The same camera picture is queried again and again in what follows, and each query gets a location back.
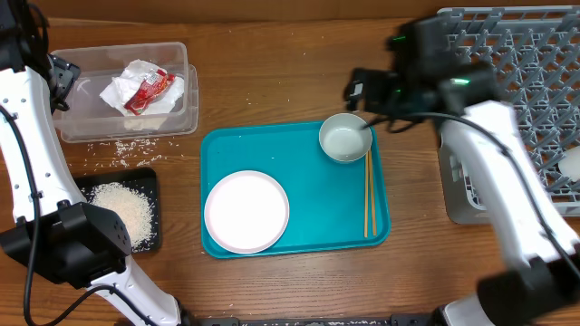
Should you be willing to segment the red sauce packet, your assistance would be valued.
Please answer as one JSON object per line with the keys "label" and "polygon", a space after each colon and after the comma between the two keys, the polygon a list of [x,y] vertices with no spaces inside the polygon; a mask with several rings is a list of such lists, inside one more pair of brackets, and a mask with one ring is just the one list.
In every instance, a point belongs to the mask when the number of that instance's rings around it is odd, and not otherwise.
{"label": "red sauce packet", "polygon": [[163,69],[150,70],[136,93],[123,105],[123,108],[136,116],[141,115],[175,80],[174,74],[167,73]]}

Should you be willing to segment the white cup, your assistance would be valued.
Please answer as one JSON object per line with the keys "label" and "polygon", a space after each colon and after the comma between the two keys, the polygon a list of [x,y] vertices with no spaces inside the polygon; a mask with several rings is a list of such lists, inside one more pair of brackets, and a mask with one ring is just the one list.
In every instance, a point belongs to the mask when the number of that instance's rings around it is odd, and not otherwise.
{"label": "white cup", "polygon": [[558,169],[564,177],[576,182],[580,179],[580,147],[574,147],[563,153],[558,162]]}

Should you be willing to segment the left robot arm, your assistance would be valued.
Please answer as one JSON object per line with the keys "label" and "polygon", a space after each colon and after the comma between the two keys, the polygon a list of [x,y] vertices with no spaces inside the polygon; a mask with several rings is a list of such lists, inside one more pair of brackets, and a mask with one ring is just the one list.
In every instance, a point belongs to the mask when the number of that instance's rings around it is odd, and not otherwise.
{"label": "left robot arm", "polygon": [[79,69],[49,53],[48,22],[26,1],[1,4],[1,150],[13,195],[15,226],[1,248],[26,268],[23,316],[34,324],[33,278],[84,293],[52,323],[93,294],[134,325],[190,325],[189,312],[163,292],[131,256],[131,238],[113,211],[88,203],[55,133],[53,112]]}

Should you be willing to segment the grey-green bowl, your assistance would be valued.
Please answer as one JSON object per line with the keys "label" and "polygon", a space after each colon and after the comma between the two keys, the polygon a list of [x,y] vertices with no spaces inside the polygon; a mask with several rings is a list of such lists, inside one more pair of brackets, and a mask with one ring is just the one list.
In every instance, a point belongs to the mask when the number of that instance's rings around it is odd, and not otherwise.
{"label": "grey-green bowl", "polygon": [[352,113],[339,113],[326,119],[319,130],[319,144],[330,159],[351,163],[363,158],[373,143],[367,122]]}

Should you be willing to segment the white napkin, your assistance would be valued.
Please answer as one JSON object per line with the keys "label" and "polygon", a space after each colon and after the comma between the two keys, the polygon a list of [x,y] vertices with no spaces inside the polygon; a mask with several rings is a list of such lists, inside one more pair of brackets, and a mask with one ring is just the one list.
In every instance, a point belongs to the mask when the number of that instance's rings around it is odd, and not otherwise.
{"label": "white napkin", "polygon": [[[123,105],[136,93],[150,70],[162,69],[142,60],[132,61],[119,77],[112,77],[111,83],[101,92],[100,97],[111,107],[125,116],[136,116],[125,110]],[[141,115],[157,115],[171,112],[185,90],[185,81],[178,75],[173,84],[163,92]]]}

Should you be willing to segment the wooden chopstick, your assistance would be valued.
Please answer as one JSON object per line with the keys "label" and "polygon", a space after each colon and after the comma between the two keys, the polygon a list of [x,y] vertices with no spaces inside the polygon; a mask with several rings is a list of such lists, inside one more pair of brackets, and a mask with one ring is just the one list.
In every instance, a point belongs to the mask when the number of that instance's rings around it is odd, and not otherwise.
{"label": "wooden chopstick", "polygon": [[377,235],[377,222],[376,222],[376,208],[375,208],[375,194],[374,194],[374,174],[373,174],[373,164],[372,164],[372,151],[367,152],[366,158],[366,172],[367,172],[367,194],[368,194],[368,207],[367,216],[371,218],[372,235]]}
{"label": "wooden chopstick", "polygon": [[369,208],[368,208],[368,201],[369,201],[369,153],[365,154],[364,157],[364,222],[363,222],[363,235],[365,238],[368,237],[368,220],[369,220]]}

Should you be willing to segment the large white plate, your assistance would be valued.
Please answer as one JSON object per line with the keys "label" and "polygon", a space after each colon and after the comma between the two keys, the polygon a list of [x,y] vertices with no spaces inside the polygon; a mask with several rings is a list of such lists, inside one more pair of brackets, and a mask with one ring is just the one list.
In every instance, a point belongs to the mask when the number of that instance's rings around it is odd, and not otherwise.
{"label": "large white plate", "polygon": [[289,222],[283,187],[254,170],[231,173],[210,190],[204,206],[209,236],[234,254],[256,254],[274,245]]}

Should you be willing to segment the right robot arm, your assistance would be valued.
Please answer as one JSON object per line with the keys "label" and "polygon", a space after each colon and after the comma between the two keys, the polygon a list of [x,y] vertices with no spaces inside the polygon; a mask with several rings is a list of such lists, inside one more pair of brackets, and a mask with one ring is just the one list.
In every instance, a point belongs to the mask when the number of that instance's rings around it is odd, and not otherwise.
{"label": "right robot arm", "polygon": [[438,16],[403,24],[387,42],[388,71],[357,68],[348,110],[410,129],[431,120],[489,213],[506,270],[438,308],[433,325],[527,325],[579,300],[579,237],[549,199],[487,62],[465,63]]}

